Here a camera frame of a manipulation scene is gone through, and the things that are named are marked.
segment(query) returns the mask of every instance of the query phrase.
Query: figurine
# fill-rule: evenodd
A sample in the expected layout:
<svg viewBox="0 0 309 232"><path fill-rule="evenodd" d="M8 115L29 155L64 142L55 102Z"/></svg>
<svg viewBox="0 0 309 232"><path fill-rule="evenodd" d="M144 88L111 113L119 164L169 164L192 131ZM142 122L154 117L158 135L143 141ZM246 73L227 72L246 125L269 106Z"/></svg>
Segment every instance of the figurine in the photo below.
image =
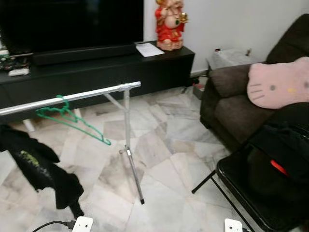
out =
<svg viewBox="0 0 309 232"><path fill-rule="evenodd" d="M183 0L156 0L156 3L160 5L155 11L157 46L168 51L182 48L181 32L188 22L188 15L182 12Z"/></svg>

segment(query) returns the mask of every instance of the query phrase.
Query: remote control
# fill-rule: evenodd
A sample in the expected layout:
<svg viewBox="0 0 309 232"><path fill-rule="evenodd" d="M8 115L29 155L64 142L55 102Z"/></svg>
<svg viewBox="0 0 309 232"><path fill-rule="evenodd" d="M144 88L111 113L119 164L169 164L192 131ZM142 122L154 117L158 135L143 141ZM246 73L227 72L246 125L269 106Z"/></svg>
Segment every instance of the remote control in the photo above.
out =
<svg viewBox="0 0 309 232"><path fill-rule="evenodd" d="M20 75L27 75L29 74L29 69L15 69L12 71L9 71L9 76L20 76Z"/></svg>
<svg viewBox="0 0 309 232"><path fill-rule="evenodd" d="M78 217L72 232L90 232L93 219L90 217Z"/></svg>
<svg viewBox="0 0 309 232"><path fill-rule="evenodd" d="M242 232L242 224L240 221L225 219L225 232Z"/></svg>

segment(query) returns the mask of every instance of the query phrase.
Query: soundbar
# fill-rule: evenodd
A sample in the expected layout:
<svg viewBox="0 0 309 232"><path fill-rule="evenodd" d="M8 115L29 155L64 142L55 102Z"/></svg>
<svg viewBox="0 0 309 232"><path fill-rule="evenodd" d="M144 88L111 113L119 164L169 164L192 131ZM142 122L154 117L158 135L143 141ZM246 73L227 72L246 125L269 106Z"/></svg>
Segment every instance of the soundbar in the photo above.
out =
<svg viewBox="0 0 309 232"><path fill-rule="evenodd" d="M86 59L124 56L134 53L137 53L137 50L135 48L135 44L132 43L115 46L86 47L39 52L33 54L33 60L36 65L48 65Z"/></svg>

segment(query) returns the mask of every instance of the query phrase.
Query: brown sofa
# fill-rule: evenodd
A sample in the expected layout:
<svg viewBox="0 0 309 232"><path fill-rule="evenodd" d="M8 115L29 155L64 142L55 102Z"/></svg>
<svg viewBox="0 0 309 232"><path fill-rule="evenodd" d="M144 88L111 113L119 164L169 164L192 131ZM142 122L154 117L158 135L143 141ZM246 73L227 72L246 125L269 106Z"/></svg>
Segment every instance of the brown sofa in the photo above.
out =
<svg viewBox="0 0 309 232"><path fill-rule="evenodd" d="M265 63L287 63L309 56L309 14L299 17L272 49ZM247 97L250 65L210 72L202 97L200 120L235 151L273 113L255 106Z"/></svg>

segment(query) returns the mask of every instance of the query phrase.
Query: clothes rack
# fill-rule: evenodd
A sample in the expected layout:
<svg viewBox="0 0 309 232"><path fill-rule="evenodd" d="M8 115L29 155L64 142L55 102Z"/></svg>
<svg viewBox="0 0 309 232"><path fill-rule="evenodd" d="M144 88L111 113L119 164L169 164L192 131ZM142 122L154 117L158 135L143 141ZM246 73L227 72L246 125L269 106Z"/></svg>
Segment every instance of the clothes rack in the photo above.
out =
<svg viewBox="0 0 309 232"><path fill-rule="evenodd" d="M126 152L129 158L134 180L135 180L136 187L139 193L140 202L141 204L144 204L145 203L144 197L143 197L143 194L140 188L140 182L137 177L137 172L135 169L132 152L130 150L130 140L131 140L131 137L130 137L130 90L136 87L140 87L140 86L141 86L141 83L140 81L138 81L138 82L127 83L123 85L108 87L108 88L102 88L102 89L97 89L97 90L92 90L92 91L87 91L87 92L82 92L82 93L76 93L76 94L64 96L63 99L71 102L75 100L104 95L108 100L110 100L114 105L116 105L119 109L121 109L124 112L125 124L126 124L126 145L125 145L125 148L119 152L120 153ZM124 92L124 106L122 106L115 98L113 98L110 95L110 93L113 93L113 92ZM3 109L0 109L0 116L7 116L7 115L27 111L27 110L36 110L42 107L51 106L51 105L59 104L62 102L63 100L61 98L52 98L52 99L47 99L43 101L35 101L32 103L26 103L22 105L3 108Z"/></svg>

